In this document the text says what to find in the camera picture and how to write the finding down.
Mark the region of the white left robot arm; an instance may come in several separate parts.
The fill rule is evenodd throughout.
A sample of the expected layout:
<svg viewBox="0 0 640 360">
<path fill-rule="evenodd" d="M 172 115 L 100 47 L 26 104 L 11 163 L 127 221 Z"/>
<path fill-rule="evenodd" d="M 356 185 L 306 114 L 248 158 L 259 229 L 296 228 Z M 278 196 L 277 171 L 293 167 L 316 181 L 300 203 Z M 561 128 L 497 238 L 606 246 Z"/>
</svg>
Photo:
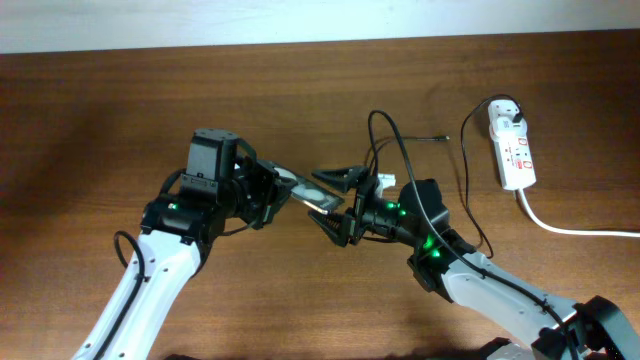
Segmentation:
<svg viewBox="0 0 640 360">
<path fill-rule="evenodd" d="M 214 242 L 231 235 L 226 223 L 259 230 L 297 186 L 279 164 L 245 158 L 228 178 L 214 180 L 179 169 L 143 211 L 140 234 L 118 231 L 133 249 L 121 261 L 124 275 L 97 323 L 75 353 L 77 359 L 144 359 L 179 293 L 205 265 Z"/>
</svg>

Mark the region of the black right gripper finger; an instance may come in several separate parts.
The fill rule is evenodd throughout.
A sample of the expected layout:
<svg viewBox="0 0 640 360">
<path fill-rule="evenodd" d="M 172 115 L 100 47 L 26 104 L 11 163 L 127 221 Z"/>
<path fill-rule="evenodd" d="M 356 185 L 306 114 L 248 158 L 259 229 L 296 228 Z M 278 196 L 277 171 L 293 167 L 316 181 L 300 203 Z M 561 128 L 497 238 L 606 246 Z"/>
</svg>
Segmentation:
<svg viewBox="0 0 640 360">
<path fill-rule="evenodd" d="M 344 214 L 322 214 L 316 210 L 309 210 L 308 215 L 335 245 L 346 247 L 358 244 L 358 240 L 354 236 L 355 217 L 351 209 Z"/>
<path fill-rule="evenodd" d="M 358 187 L 368 175 L 369 168 L 364 165 L 312 171 L 312 176 L 315 179 L 344 194 Z"/>
</svg>

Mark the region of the black Galaxy flip phone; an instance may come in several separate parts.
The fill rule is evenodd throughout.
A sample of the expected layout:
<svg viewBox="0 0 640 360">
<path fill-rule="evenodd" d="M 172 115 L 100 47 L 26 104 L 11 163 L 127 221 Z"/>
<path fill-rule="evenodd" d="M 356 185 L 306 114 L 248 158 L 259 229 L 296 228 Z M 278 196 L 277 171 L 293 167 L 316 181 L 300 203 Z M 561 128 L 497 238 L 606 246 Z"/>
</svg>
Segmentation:
<svg viewBox="0 0 640 360">
<path fill-rule="evenodd" d="M 294 174 L 298 178 L 299 185 L 291 194 L 296 200 L 306 204 L 311 209 L 322 214 L 329 214 L 344 203 L 342 197 L 320 187 L 302 175 Z"/>
</svg>

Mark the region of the white USB charger plug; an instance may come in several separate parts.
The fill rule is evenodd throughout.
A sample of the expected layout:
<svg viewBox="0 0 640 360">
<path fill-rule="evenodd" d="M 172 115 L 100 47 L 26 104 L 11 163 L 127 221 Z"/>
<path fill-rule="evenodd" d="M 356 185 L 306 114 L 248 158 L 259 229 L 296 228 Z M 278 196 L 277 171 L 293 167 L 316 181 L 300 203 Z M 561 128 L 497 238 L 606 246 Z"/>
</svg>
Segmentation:
<svg viewBox="0 0 640 360">
<path fill-rule="evenodd" d="M 512 100 L 494 100 L 488 106 L 489 135 L 493 141 L 525 137 L 528 126 L 521 109 Z"/>
</svg>

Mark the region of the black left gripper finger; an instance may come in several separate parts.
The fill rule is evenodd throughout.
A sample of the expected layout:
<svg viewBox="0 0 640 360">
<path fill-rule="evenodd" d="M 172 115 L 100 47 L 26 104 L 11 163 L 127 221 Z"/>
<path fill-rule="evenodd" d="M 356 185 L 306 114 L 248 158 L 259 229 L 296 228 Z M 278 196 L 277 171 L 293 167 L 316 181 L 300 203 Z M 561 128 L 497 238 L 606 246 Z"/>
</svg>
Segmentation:
<svg viewBox="0 0 640 360">
<path fill-rule="evenodd" d="M 299 185 L 297 176 L 284 166 L 272 162 L 273 169 L 277 173 L 277 180 L 289 193 L 292 193 L 294 189 Z"/>
<path fill-rule="evenodd" d="M 277 192 L 267 196 L 264 209 L 264 224 L 268 225 L 273 222 L 275 215 L 289 200 L 290 192 Z"/>
</svg>

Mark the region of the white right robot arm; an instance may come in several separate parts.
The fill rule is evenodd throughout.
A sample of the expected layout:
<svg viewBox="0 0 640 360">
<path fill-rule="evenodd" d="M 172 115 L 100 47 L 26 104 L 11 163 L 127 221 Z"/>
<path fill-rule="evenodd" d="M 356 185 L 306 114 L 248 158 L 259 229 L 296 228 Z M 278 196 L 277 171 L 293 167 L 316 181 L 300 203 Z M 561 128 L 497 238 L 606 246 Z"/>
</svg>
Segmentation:
<svg viewBox="0 0 640 360">
<path fill-rule="evenodd" d="M 315 170 L 313 176 L 342 193 L 355 190 L 344 213 L 310 217 L 336 245 L 355 245 L 365 233 L 412 248 L 407 263 L 428 292 L 472 309 L 516 338 L 495 350 L 496 359 L 636 359 L 639 335 L 611 301 L 586 303 L 543 291 L 493 264 L 449 224 L 433 179 L 406 184 L 397 201 L 381 197 L 381 181 L 365 166 Z"/>
</svg>

